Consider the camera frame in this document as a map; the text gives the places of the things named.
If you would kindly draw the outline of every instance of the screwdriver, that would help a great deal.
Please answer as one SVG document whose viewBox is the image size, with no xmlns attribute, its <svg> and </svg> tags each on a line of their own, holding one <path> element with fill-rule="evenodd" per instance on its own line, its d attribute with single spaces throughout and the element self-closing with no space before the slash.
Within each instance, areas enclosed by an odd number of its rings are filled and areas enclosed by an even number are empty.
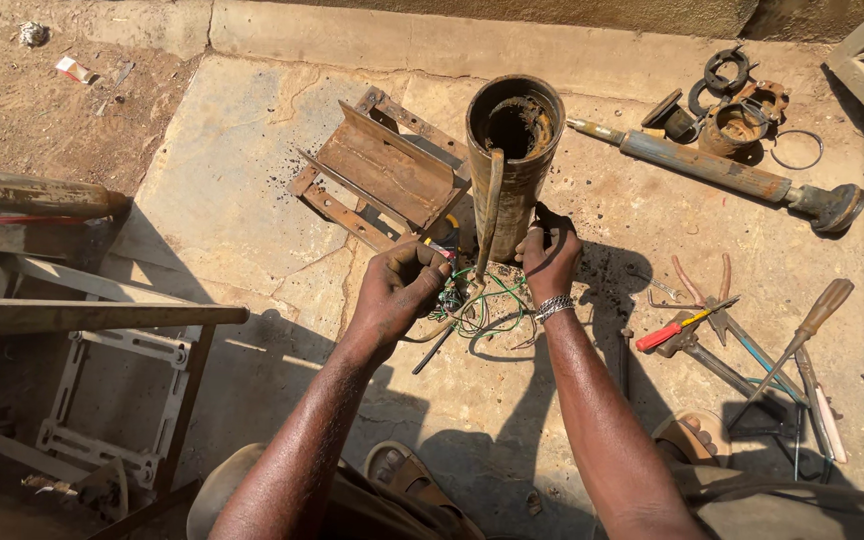
<svg viewBox="0 0 864 540">
<path fill-rule="evenodd" d="M 682 328 L 687 327 L 688 325 L 690 325 L 692 323 L 700 322 L 700 321 L 702 321 L 702 319 L 705 319 L 709 315 L 711 315 L 715 312 L 718 312 L 719 310 L 721 310 L 723 308 L 731 306 L 732 304 L 735 304 L 740 296 L 742 296 L 742 295 L 736 294 L 735 296 L 733 296 L 727 300 L 719 301 L 718 303 L 714 304 L 713 306 L 706 307 L 705 309 L 703 309 L 702 311 L 699 311 L 698 313 L 691 316 L 690 318 L 685 319 L 684 321 L 681 322 L 681 324 L 672 323 L 672 324 L 667 325 L 666 327 L 664 327 L 662 329 L 658 329 L 658 330 L 650 333 L 649 335 L 646 335 L 645 337 L 643 337 L 643 338 L 641 338 L 635 342 L 635 349 L 637 349 L 641 353 L 643 351 L 648 351 L 649 349 L 652 349 L 653 347 L 656 347 L 658 345 L 662 345 L 664 342 L 666 342 L 666 339 L 672 338 L 673 336 L 680 333 L 682 331 Z"/>
<path fill-rule="evenodd" d="M 833 279 L 832 282 L 828 284 L 828 287 L 826 287 L 824 292 L 822 292 L 822 296 L 820 296 L 818 300 L 815 300 L 812 308 L 808 311 L 808 314 L 805 315 L 805 320 L 798 325 L 798 328 L 795 330 L 795 337 L 792 338 L 792 341 L 789 341 L 788 346 L 785 348 L 785 352 L 782 353 L 782 356 L 777 362 L 775 362 L 775 365 L 772 366 L 772 371 L 762 377 L 762 382 L 758 384 L 758 387 L 755 388 L 755 391 L 752 392 L 749 399 L 746 399 L 745 403 L 742 404 L 742 408 L 738 409 L 738 413 L 736 413 L 735 416 L 732 417 L 731 421 L 728 422 L 726 431 L 731 430 L 733 426 L 736 425 L 739 418 L 741 418 L 745 411 L 749 409 L 752 402 L 762 395 L 762 390 L 764 390 L 765 387 L 768 387 L 772 378 L 779 373 L 779 370 L 783 368 L 783 365 L 786 364 L 789 357 L 798 351 L 799 348 L 809 341 L 810 338 L 818 334 L 819 327 L 822 326 L 822 323 L 826 322 L 826 319 L 831 317 L 832 314 L 842 306 L 855 288 L 856 286 L 851 281 L 841 277 Z"/>
</svg>

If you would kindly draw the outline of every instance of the person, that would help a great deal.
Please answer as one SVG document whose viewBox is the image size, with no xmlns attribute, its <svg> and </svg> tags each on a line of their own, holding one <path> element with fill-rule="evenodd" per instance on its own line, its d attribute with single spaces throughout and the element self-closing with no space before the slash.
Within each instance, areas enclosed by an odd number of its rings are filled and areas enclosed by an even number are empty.
<svg viewBox="0 0 864 540">
<path fill-rule="evenodd" d="M 583 245 L 572 222 L 541 202 L 535 213 L 516 259 L 546 333 L 572 454 L 609 538 L 864 538 L 864 493 L 723 468 L 716 445 L 727 447 L 727 435 L 708 411 L 671 418 L 658 442 L 646 433 L 571 309 Z M 370 377 L 450 273 L 419 242 L 369 261 L 347 331 L 278 433 L 237 451 L 202 485 L 190 540 L 485 538 L 404 445 L 376 445 L 365 474 L 340 457 Z"/>
</svg>

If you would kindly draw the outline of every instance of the concrete floor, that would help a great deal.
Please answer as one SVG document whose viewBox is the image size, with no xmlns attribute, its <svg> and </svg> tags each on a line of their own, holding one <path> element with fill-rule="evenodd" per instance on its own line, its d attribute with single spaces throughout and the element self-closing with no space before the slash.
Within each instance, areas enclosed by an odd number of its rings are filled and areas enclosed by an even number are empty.
<svg viewBox="0 0 864 540">
<path fill-rule="evenodd" d="M 397 30 L 382 25 L 358 29 L 360 42 L 354 44 L 378 51 L 376 65 L 369 55 L 354 59 L 349 47 L 337 45 L 341 40 L 306 35 L 303 48 L 269 43 L 292 43 L 308 28 L 319 28 L 322 20 L 336 19 L 336 11 L 322 8 L 304 15 L 310 20 L 293 21 L 291 35 L 288 29 L 239 32 L 230 45 L 230 27 L 268 28 L 262 17 L 271 15 L 259 11 L 284 9 L 265 4 L 247 6 L 257 14 L 235 13 L 243 9 L 235 6 L 239 4 L 253 3 L 216 5 L 224 11 L 221 20 L 213 18 L 211 43 L 223 53 L 252 56 L 203 58 L 132 215 L 102 264 L 103 275 L 120 281 L 194 301 L 246 305 L 253 313 L 245 325 L 217 332 L 179 484 L 204 477 L 246 444 L 270 439 L 352 316 L 373 253 L 342 228 L 321 221 L 285 189 L 304 165 L 294 149 L 317 150 L 341 121 L 336 100 L 354 103 L 375 85 L 463 141 L 466 106 L 498 74 L 490 70 L 523 71 L 563 90 L 570 116 L 636 129 L 655 102 L 675 87 L 688 89 L 705 59 L 728 45 L 589 30 L 593 55 L 572 51 L 575 43 L 567 35 L 556 37 L 557 27 L 501 23 L 541 37 L 528 57 L 510 53 L 498 67 L 488 64 L 486 69 L 486 63 L 476 63 L 476 49 L 463 43 L 464 55 L 456 63 L 464 68 L 452 74 L 461 76 L 443 76 L 450 75 L 445 68 L 438 70 L 445 61 L 432 55 L 441 53 L 435 49 L 441 43 L 410 35 L 402 68 L 395 65 L 397 58 L 389 59 L 396 51 Z M 458 41 L 469 38 L 470 25 L 482 22 L 396 17 L 418 23 L 416 32 L 424 22 L 447 28 L 445 34 Z M 491 54 L 493 46 L 483 44 L 482 56 Z M 512 52 L 517 47 L 510 44 Z M 564 50 L 576 59 L 581 53 L 584 64 L 556 63 Z M 833 76 L 823 75 L 828 49 L 750 43 L 746 50 L 762 61 L 756 77 L 796 89 L 783 129 L 809 129 L 825 141 L 825 156 L 811 169 L 787 171 L 768 155 L 759 166 L 789 176 L 796 186 L 831 189 L 857 183 L 864 188 L 864 108 Z M 649 54 L 637 54 L 643 51 Z M 634 63 L 615 60 L 623 55 L 634 57 Z M 410 59 L 418 59 L 421 67 L 409 66 Z M 348 65 L 353 61 L 356 68 Z M 544 63 L 540 71 L 530 70 L 538 61 Z M 814 152 L 810 144 L 790 136 L 780 150 L 790 162 L 808 162 Z M 354 204 L 348 194 L 344 197 L 343 202 Z M 783 208 L 631 159 L 571 130 L 562 136 L 540 198 L 553 211 L 569 213 L 585 241 L 573 293 L 580 298 L 577 312 L 610 368 L 618 361 L 620 328 L 628 325 L 644 336 L 674 314 L 648 306 L 644 281 L 627 275 L 626 264 L 678 288 L 670 263 L 678 255 L 697 285 L 714 291 L 721 254 L 730 253 L 731 289 L 743 297 L 729 312 L 774 357 L 829 281 L 852 279 L 855 291 L 809 347 L 818 378 L 842 415 L 838 426 L 849 461 L 833 482 L 864 489 L 864 385 L 859 377 L 864 373 L 864 212 L 847 233 L 820 237 L 807 221 Z M 501 316 L 509 309 L 508 303 L 497 302 L 492 313 Z M 446 494 L 486 534 L 589 536 L 593 510 L 563 427 L 545 338 L 539 332 L 534 346 L 514 349 L 531 335 L 531 325 L 522 325 L 490 341 L 450 338 L 420 375 L 410 371 L 428 346 L 400 345 L 369 385 L 343 456 L 361 464 L 369 448 L 392 438 L 417 451 Z M 698 335 L 739 372 L 762 375 L 735 339 L 729 338 L 723 349 L 708 325 Z M 165 374 L 156 367 L 96 354 L 82 376 L 90 391 L 79 392 L 79 399 L 94 405 L 82 405 L 85 411 L 110 412 L 90 412 L 72 423 L 88 423 L 95 436 L 140 448 L 162 406 Z M 739 403 L 737 392 L 682 354 L 671 359 L 636 354 L 630 386 L 632 406 L 647 430 L 671 411 L 698 407 L 729 416 Z M 126 416 L 138 417 L 138 426 L 124 428 Z M 143 417 L 150 419 L 148 430 L 142 427 Z M 749 424 L 766 423 L 756 414 L 748 418 Z M 819 459 L 811 433 L 806 438 L 802 468 L 810 472 Z M 791 477 L 790 466 L 771 441 L 736 442 L 735 450 L 736 469 Z M 534 517 L 525 503 L 532 489 L 543 505 Z"/>
</svg>

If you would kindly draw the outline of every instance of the wrist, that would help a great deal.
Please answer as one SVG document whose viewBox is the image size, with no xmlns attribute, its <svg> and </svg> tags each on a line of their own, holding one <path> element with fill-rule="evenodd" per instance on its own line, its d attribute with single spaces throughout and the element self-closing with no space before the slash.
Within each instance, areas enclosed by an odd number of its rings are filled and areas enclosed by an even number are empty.
<svg viewBox="0 0 864 540">
<path fill-rule="evenodd" d="M 532 302 L 534 303 L 534 308 L 536 310 L 539 309 L 546 300 L 550 298 L 555 298 L 557 296 L 570 296 L 571 288 L 566 288 L 564 290 L 561 287 L 529 287 L 530 292 L 532 293 Z"/>
<path fill-rule="evenodd" d="M 365 367 L 371 363 L 380 347 L 381 340 L 377 332 L 361 331 L 350 326 L 328 359 L 330 362 Z"/>
</svg>

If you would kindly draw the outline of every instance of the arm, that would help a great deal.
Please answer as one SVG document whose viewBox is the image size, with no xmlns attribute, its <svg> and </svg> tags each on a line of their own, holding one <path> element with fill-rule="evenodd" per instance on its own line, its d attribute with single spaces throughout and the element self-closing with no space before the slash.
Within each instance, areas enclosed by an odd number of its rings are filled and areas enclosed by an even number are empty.
<svg viewBox="0 0 864 540">
<path fill-rule="evenodd" d="M 219 514 L 209 538 L 313 538 L 369 379 L 450 276 L 409 242 L 368 262 L 345 336 Z"/>
<path fill-rule="evenodd" d="M 536 306 L 569 295 L 582 241 L 539 202 L 516 251 Z M 672 473 L 613 383 L 573 309 L 545 321 L 558 402 L 582 483 L 609 538 L 706 538 Z"/>
</svg>

